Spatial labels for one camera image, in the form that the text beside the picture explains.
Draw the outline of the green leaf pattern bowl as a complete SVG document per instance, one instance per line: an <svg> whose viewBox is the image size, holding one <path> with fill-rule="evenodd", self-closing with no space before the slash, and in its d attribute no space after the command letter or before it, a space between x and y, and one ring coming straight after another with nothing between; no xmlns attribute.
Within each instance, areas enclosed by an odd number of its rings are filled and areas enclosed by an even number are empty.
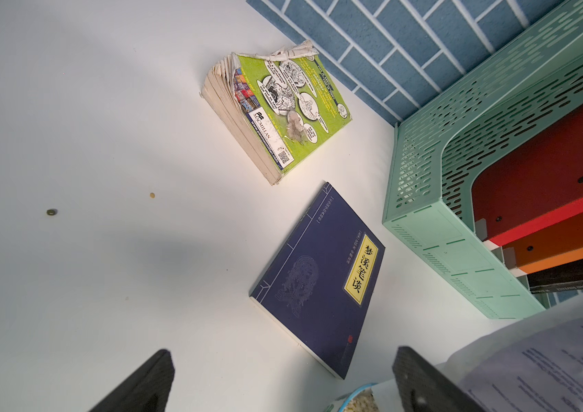
<svg viewBox="0 0 583 412"><path fill-rule="evenodd" d="M353 392L329 403L323 412L378 412L372 388L374 384L358 387Z"/></svg>

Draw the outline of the green comic book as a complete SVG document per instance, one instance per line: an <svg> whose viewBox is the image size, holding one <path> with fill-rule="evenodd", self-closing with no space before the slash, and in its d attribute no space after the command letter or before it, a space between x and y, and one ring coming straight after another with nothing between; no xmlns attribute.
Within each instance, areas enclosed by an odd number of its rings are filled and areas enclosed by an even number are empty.
<svg viewBox="0 0 583 412"><path fill-rule="evenodd" d="M269 55L231 53L200 94L270 185L351 122L311 41Z"/></svg>

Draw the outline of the mint green file organizer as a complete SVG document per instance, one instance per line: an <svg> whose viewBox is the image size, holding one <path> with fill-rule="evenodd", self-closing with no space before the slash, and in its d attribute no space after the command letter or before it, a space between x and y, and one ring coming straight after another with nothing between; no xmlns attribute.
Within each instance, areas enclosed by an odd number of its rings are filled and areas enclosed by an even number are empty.
<svg viewBox="0 0 583 412"><path fill-rule="evenodd" d="M583 104L583 1L566 1L394 130L383 224L489 319L542 311L475 230L476 178Z"/></svg>

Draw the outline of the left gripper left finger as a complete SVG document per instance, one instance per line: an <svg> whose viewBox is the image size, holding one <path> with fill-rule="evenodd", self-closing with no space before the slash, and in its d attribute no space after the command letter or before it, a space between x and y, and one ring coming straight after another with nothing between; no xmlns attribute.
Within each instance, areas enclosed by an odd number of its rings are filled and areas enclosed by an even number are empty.
<svg viewBox="0 0 583 412"><path fill-rule="evenodd" d="M164 412L175 373L169 350L159 350L90 412Z"/></svg>

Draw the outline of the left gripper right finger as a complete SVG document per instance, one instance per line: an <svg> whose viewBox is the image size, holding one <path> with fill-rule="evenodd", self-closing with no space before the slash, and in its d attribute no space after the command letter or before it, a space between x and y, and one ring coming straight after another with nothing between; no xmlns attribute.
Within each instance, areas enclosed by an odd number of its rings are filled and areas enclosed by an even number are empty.
<svg viewBox="0 0 583 412"><path fill-rule="evenodd" d="M398 348L392 369L405 411L485 411L473 398L408 346Z"/></svg>

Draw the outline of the white purple oats bag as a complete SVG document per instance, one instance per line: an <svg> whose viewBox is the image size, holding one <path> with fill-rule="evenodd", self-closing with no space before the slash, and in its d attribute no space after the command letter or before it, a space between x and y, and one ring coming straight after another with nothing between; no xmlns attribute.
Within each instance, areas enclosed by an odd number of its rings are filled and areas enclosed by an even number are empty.
<svg viewBox="0 0 583 412"><path fill-rule="evenodd" d="M441 371L486 411L583 411L583 294L470 343Z"/></svg>

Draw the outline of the black worn book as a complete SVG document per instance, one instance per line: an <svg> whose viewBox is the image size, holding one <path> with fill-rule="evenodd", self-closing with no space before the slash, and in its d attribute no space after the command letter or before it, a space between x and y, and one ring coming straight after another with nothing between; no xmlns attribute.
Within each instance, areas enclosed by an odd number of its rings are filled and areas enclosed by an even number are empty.
<svg viewBox="0 0 583 412"><path fill-rule="evenodd" d="M583 289L583 259L528 275L533 294Z"/></svg>

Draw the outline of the red folder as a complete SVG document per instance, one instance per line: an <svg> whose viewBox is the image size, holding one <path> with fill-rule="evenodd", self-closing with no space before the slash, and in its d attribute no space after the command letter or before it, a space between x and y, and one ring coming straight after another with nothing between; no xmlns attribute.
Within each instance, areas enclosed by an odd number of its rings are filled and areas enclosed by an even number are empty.
<svg viewBox="0 0 583 412"><path fill-rule="evenodd" d="M472 196L490 250L583 213L583 105L483 171Z"/></svg>

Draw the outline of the dark blue book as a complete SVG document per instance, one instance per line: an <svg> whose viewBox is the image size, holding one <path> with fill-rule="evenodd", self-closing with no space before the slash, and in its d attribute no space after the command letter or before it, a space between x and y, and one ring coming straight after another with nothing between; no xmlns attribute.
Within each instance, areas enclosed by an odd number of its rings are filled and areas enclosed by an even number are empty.
<svg viewBox="0 0 583 412"><path fill-rule="evenodd" d="M249 293L338 379L351 367L386 248L325 183Z"/></svg>

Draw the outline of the orange folder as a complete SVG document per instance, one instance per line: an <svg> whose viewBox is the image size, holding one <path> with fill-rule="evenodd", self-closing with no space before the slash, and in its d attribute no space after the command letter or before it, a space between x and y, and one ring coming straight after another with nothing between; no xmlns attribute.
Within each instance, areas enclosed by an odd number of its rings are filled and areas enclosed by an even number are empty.
<svg viewBox="0 0 583 412"><path fill-rule="evenodd" d="M514 276L583 259L583 213L506 245L503 257Z"/></svg>

